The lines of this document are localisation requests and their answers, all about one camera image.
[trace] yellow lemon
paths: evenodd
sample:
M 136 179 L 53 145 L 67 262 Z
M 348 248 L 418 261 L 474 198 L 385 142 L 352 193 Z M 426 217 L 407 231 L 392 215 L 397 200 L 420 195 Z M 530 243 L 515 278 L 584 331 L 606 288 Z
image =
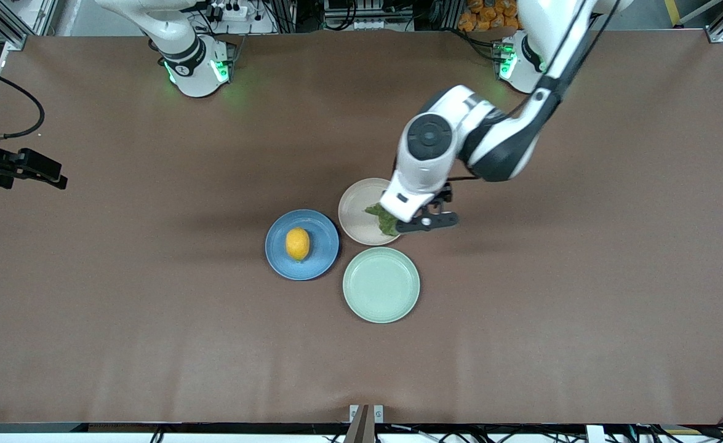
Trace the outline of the yellow lemon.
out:
M 295 261 L 302 261 L 310 254 L 310 235 L 304 228 L 293 228 L 285 238 L 285 249 Z

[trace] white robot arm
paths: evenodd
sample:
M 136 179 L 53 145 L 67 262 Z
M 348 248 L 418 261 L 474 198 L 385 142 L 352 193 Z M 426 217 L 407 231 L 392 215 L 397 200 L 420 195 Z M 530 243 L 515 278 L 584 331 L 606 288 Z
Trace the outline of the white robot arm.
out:
M 230 81 L 234 45 L 198 36 L 181 12 L 196 0 L 97 0 L 134 22 L 164 58 L 170 81 L 190 97 L 204 97 Z
M 465 86 L 435 95 L 406 125 L 397 148 L 396 168 L 381 205 L 400 221 L 401 233 L 457 224 L 457 214 L 442 212 L 451 199 L 446 181 L 454 159 L 486 182 L 504 182 L 521 173 L 533 153 L 541 127 L 553 115 L 586 53 L 594 6 L 611 0 L 521 0 L 519 16 L 530 45 L 546 59 L 535 90 L 511 118 Z M 615 0 L 610 12 L 620 10 Z M 437 214 L 428 207 L 440 207 Z

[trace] blue plate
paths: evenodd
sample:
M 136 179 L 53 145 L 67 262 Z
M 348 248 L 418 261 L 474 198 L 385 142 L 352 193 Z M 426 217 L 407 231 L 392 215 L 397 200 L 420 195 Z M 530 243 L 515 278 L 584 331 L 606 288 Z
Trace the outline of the blue plate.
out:
M 310 254 L 293 260 L 285 250 L 285 238 L 293 228 L 302 227 L 310 235 Z M 265 238 L 265 256 L 279 275 L 290 280 L 310 280 L 326 272 L 337 259 L 339 233 L 333 223 L 316 210 L 298 209 L 281 216 Z

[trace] white plate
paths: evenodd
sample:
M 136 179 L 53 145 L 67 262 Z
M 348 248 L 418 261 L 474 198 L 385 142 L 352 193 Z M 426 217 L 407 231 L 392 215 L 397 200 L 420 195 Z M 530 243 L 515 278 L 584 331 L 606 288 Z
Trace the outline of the white plate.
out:
M 387 236 L 380 232 L 377 216 L 364 212 L 380 201 L 381 194 L 388 186 L 389 180 L 365 178 L 342 194 L 339 200 L 339 225 L 350 238 L 367 246 L 381 246 L 397 239 L 398 236 Z

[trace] yellow floor tape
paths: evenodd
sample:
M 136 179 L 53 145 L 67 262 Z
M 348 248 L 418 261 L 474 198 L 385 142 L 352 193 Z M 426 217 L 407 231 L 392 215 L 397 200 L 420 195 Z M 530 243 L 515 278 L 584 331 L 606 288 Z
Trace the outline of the yellow floor tape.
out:
M 673 26 L 678 25 L 681 16 L 679 16 L 679 8 L 676 6 L 676 0 L 665 0 L 665 8 L 668 8 L 668 15 Z

